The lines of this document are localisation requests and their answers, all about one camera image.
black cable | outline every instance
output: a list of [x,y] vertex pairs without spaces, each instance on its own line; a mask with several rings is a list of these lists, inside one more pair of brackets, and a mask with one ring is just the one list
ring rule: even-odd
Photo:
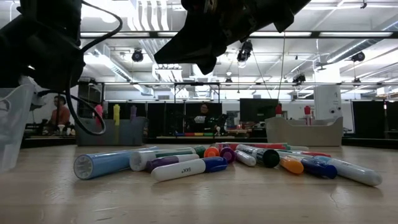
[[[102,135],[102,134],[105,133],[105,131],[106,131],[106,126],[105,126],[105,122],[104,122],[104,120],[102,119],[101,115],[100,115],[88,102],[86,102],[85,100],[80,99],[79,97],[76,97],[76,96],[71,95],[71,94],[70,94],[70,89],[67,90],[66,93],[60,93],[60,92],[55,91],[55,90],[44,90],[44,91],[40,91],[40,92],[37,94],[37,96],[41,97],[41,96],[47,95],[47,94],[49,94],[49,93],[56,93],[56,94],[65,95],[65,96],[66,96],[67,103],[68,103],[68,107],[69,107],[69,109],[70,109],[70,114],[72,115],[73,119],[75,119],[76,124],[79,125],[79,127],[80,127],[82,130],[84,130],[86,133],[91,134],[91,135],[94,135],[94,136],[99,136],[99,135]],[[94,133],[94,132],[90,131],[89,129],[87,129],[86,126],[83,125],[83,123],[80,121],[80,119],[79,119],[78,116],[76,115],[75,110],[73,109],[73,105],[72,105],[71,98],[73,98],[74,100],[76,100],[76,101],[79,102],[79,103],[83,103],[85,106],[87,106],[90,110],[92,110],[92,111],[94,112],[95,116],[99,119],[99,122],[101,123],[101,129],[102,129],[101,132],[99,132],[99,133]]]
[[94,9],[97,9],[97,10],[100,10],[100,11],[103,11],[103,12],[106,12],[106,13],[112,15],[113,17],[115,17],[115,18],[119,21],[119,26],[118,26],[118,28],[116,28],[115,30],[113,30],[113,31],[111,31],[111,32],[108,32],[107,34],[103,35],[102,37],[98,37],[97,39],[91,41],[91,42],[88,43],[86,46],[84,46],[84,47],[81,49],[81,51],[84,53],[84,52],[86,52],[88,49],[94,47],[95,45],[101,43],[102,41],[104,41],[104,40],[106,40],[106,39],[112,37],[113,35],[117,34],[118,32],[120,32],[120,31],[122,30],[122,28],[123,28],[123,21],[122,21],[122,19],[121,19],[118,15],[113,14],[112,12],[109,12],[109,11],[107,11],[107,10],[105,10],[105,9],[102,9],[102,8],[98,7],[98,6],[94,6],[94,5],[92,5],[92,4],[88,3],[88,2],[85,2],[85,1],[82,1],[82,3],[85,4],[86,6],[89,6],[89,7],[92,7],[92,8],[94,8]]
[[[87,3],[85,1],[82,1],[82,3],[87,5],[87,6],[89,6],[89,7],[95,8],[95,9],[103,11],[103,12],[106,12],[106,13],[114,16],[119,21],[119,25],[118,25],[118,27],[115,30],[113,30],[111,32],[108,32],[107,34],[105,34],[105,35],[103,35],[101,37],[98,37],[97,39],[95,39],[95,40],[91,41],[90,43],[88,43],[87,45],[85,45],[80,50],[80,52],[82,54],[84,54],[88,49],[94,47],[95,45],[99,44],[100,42],[102,42],[102,41],[112,37],[113,35],[117,34],[123,27],[123,21],[122,21],[122,19],[119,16],[113,14],[112,12],[109,12],[107,10],[104,10],[104,9],[100,8],[100,7],[94,6],[94,5],[92,5],[90,3]],[[84,101],[84,100],[82,100],[82,99],[80,99],[78,97],[72,96],[70,94],[70,88],[71,88],[71,82],[72,82],[72,74],[73,74],[74,69],[75,68],[72,68],[72,72],[68,73],[68,76],[67,76],[68,82],[67,82],[67,85],[66,85],[65,93],[59,93],[57,91],[50,91],[50,90],[49,91],[42,91],[40,93],[43,94],[43,95],[44,94],[48,94],[48,93],[58,93],[58,94],[65,95],[65,98],[67,100],[67,105],[68,105],[68,107],[70,109],[70,114],[72,115],[73,119],[75,120],[75,123],[77,125],[79,125],[79,127],[82,130],[84,130],[84,132],[86,132],[87,134],[90,134],[90,135],[93,135],[93,136],[100,136],[100,135],[104,134],[105,131],[106,131],[105,122],[102,119],[102,117],[98,114],[98,112],[89,103],[87,103],[86,101]],[[95,132],[90,131],[88,128],[86,128],[86,126],[81,122],[80,118],[78,117],[78,115],[76,114],[76,112],[75,112],[75,110],[73,108],[72,98],[74,100],[79,101],[80,103],[83,103],[85,106],[87,106],[90,110],[92,110],[94,112],[95,116],[99,119],[99,121],[101,123],[102,131],[100,131],[99,133],[95,133]]]

plastic bin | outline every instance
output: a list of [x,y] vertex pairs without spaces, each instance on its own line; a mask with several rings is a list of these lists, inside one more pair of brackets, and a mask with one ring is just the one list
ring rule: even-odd
[[35,88],[0,89],[0,173],[15,167]]

shirt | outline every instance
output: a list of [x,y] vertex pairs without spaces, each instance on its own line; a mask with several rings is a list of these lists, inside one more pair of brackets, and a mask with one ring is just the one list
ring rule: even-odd
[[[70,111],[66,106],[60,106],[58,124],[66,125],[69,122]],[[56,125],[57,122],[57,109],[52,111],[51,123]]]

marker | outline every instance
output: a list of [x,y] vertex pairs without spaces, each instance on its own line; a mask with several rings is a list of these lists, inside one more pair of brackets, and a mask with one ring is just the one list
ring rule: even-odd
[[235,153],[237,161],[242,162],[250,167],[254,167],[256,165],[257,161],[254,157],[249,156],[246,153],[241,152],[239,150],[236,150]]
[[301,163],[304,166],[304,171],[309,174],[327,177],[329,179],[334,179],[337,176],[336,167],[328,165],[326,162],[320,161],[314,158],[303,158]]
[[236,154],[230,147],[224,147],[220,150],[220,156],[224,157],[228,163],[235,161]]
[[325,156],[315,156],[314,159],[324,161],[328,165],[335,166],[338,175],[358,181],[362,184],[376,186],[382,182],[382,177],[374,170]]
[[306,155],[306,154],[300,154],[300,153],[294,153],[291,151],[286,151],[286,150],[275,150],[280,157],[285,157],[285,156],[295,156],[299,158],[313,158],[313,156]]
[[217,147],[209,147],[208,149],[206,149],[205,151],[205,158],[207,157],[216,157],[216,156],[220,156],[220,151]]
[[281,157],[279,164],[293,174],[301,174],[304,171],[303,164],[289,156]]
[[242,151],[249,156],[254,157],[257,163],[264,165],[268,168],[273,168],[279,164],[280,158],[278,152],[273,149],[259,149],[256,147],[238,145],[236,150]]
[[261,149],[281,149],[281,150],[299,150],[308,151],[309,148],[305,146],[290,146],[287,143],[257,143],[257,142],[219,142],[217,145],[227,144],[232,150],[236,150],[236,147],[240,144],[247,146],[257,147]]
[[278,150],[276,149],[277,152],[286,152],[294,155],[306,155],[308,158],[313,157],[313,156],[327,156],[331,157],[329,154],[325,154],[322,152],[304,152],[304,151],[288,151],[288,150]]
[[166,166],[170,164],[176,164],[179,162],[190,161],[194,159],[199,159],[197,154],[189,154],[189,155],[177,155],[177,156],[166,156],[158,159],[154,159],[152,161],[147,162],[147,170],[152,172],[156,167]]
[[133,171],[142,171],[146,168],[147,162],[165,156],[177,156],[187,154],[198,154],[203,157],[205,148],[203,146],[186,147],[181,149],[159,149],[146,152],[133,152],[130,157],[130,168]]
[[203,172],[217,172],[225,170],[228,161],[223,157],[209,157],[194,159],[155,168],[150,174],[156,181],[172,180],[189,175],[201,174]]
[[75,175],[82,180],[88,180],[102,175],[128,169],[131,154],[137,151],[153,151],[158,147],[138,150],[103,152],[78,156],[73,164]]

desk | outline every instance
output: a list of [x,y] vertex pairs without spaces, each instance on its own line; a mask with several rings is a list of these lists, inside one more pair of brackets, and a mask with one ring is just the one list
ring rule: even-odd
[[[159,145],[161,148],[188,145]],[[125,170],[78,180],[83,153],[131,147],[58,146],[23,149],[17,167],[0,175],[0,220],[21,223],[396,223],[398,151],[312,148],[377,170],[384,182],[367,187],[342,177],[296,176],[280,167],[240,163],[213,174],[155,183]]]

